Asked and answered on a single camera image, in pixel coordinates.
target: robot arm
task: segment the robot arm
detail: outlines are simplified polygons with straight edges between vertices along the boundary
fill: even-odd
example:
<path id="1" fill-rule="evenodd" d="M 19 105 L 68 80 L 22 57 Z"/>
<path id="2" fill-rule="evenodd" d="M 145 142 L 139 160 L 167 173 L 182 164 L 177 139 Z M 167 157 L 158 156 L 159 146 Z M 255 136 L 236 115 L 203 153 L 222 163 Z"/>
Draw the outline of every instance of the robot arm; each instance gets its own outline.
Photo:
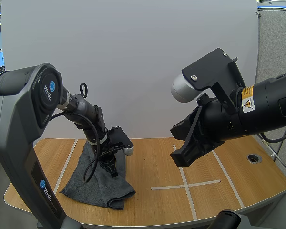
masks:
<path id="1" fill-rule="evenodd" d="M 174 80 L 171 91 L 180 102 L 207 88 L 216 95 L 198 97 L 198 107 L 171 129 L 176 139 L 185 141 L 171 153 L 179 167 L 190 166 L 226 140 L 286 126 L 286 74 L 246 87 L 236 60 L 218 48 Z"/>
<path id="2" fill-rule="evenodd" d="M 66 216 L 33 148 L 33 141 L 41 137 L 56 108 L 83 129 L 93 150 L 96 133 L 86 120 L 95 126 L 100 163 L 112 176 L 117 175 L 114 153 L 119 149 L 128 155 L 133 152 L 133 144 L 123 130 L 108 130 L 101 108 L 88 103 L 85 96 L 70 94 L 62 85 L 61 74 L 48 63 L 0 75 L 0 162 L 44 228 L 81 228 L 80 223 Z"/>

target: wooden tabletop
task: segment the wooden tabletop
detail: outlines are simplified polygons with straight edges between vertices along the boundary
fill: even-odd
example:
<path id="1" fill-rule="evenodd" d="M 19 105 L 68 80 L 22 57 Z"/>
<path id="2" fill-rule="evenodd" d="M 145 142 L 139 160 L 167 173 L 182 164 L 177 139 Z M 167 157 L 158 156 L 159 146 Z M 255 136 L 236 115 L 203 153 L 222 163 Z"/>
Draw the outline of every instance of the wooden tabletop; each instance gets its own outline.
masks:
<path id="1" fill-rule="evenodd" d="M 146 226 L 201 220 L 223 209 L 246 209 L 286 192 L 286 177 L 252 138 L 226 141 L 215 151 L 178 168 L 170 157 L 182 141 L 173 138 L 133 139 L 126 157 L 126 180 L 136 194 L 124 210 L 76 202 L 59 193 L 69 181 L 85 140 L 43 139 L 35 146 L 42 169 L 66 214 L 93 225 Z M 246 155 L 259 154 L 251 164 Z M 30 211 L 11 184 L 7 204 Z"/>

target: screw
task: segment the screw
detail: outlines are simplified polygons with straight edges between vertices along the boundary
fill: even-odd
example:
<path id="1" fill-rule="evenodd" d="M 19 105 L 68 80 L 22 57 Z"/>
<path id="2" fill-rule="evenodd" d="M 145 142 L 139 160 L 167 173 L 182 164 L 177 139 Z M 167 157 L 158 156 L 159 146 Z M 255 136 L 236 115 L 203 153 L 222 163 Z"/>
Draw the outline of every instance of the screw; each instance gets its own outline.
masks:
<path id="1" fill-rule="evenodd" d="M 194 81 L 197 81 L 197 76 L 191 75 L 191 79 L 194 80 Z"/>

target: yellow warning label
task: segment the yellow warning label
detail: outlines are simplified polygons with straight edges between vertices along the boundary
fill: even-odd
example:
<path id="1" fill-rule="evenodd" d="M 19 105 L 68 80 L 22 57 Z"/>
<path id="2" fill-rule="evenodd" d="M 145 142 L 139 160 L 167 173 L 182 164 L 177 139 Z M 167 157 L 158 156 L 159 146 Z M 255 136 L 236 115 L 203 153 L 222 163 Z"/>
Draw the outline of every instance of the yellow warning label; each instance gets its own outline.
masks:
<path id="1" fill-rule="evenodd" d="M 250 105 L 250 100 L 248 100 L 246 103 L 245 103 L 245 105 L 244 105 L 245 107 L 248 107 L 248 108 L 251 108 L 251 105 Z"/>
<path id="2" fill-rule="evenodd" d="M 253 85 L 243 89 L 242 106 L 243 106 L 244 113 L 255 110 L 254 99 L 253 99 Z"/>
<path id="3" fill-rule="evenodd" d="M 253 85 L 246 87 L 242 91 L 242 100 L 253 96 Z"/>

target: gray towel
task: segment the gray towel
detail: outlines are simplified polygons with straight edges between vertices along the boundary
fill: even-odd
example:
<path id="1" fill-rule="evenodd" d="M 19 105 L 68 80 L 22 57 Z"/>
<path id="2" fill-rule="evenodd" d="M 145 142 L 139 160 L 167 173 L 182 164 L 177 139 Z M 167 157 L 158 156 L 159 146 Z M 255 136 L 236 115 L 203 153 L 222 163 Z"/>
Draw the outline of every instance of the gray towel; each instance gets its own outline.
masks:
<path id="1" fill-rule="evenodd" d="M 97 166 L 90 181 L 82 180 L 88 164 L 94 159 L 93 151 L 86 142 L 78 165 L 61 193 L 78 202 L 104 208 L 124 209 L 124 199 L 135 194 L 134 188 L 125 180 L 125 154 L 122 150 L 115 154 L 118 176 L 112 178 L 105 169 Z M 89 168 L 86 177 L 91 174 Z"/>

